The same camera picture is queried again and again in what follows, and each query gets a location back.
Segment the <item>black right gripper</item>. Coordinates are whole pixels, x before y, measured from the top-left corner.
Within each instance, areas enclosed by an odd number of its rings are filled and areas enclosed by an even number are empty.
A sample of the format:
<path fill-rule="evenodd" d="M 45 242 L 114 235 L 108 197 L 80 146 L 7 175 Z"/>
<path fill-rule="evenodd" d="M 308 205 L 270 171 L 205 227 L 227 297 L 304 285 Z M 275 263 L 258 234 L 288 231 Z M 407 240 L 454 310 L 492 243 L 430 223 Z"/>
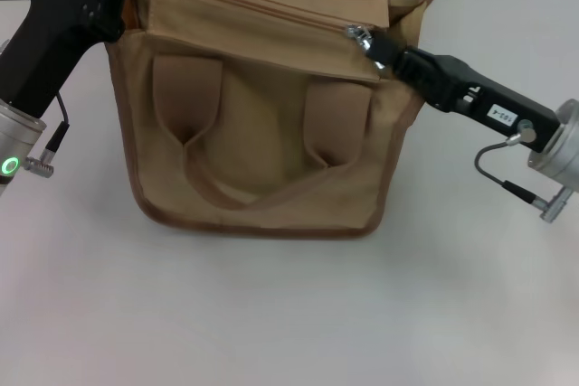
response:
<path fill-rule="evenodd" d="M 535 132 L 535 139 L 527 143 L 533 151 L 543 151 L 560 127 L 552 109 L 452 56 L 432 55 L 412 45 L 401 45 L 388 34 L 373 34 L 369 58 L 440 111 L 458 113 L 505 137 L 519 133 L 519 125 L 526 121 Z"/>

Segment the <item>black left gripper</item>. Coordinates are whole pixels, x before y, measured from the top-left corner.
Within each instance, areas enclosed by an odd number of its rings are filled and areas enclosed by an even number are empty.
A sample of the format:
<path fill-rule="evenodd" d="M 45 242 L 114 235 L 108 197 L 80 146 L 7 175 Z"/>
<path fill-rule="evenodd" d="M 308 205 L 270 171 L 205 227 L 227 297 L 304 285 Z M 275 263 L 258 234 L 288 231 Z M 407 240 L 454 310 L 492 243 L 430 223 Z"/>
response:
<path fill-rule="evenodd" d="M 88 10 L 96 0 L 30 0 L 29 10 L 3 50 L 3 102 L 41 118 L 64 82 L 99 37 L 90 34 Z M 99 0 L 104 42 L 125 30 L 125 0 Z"/>

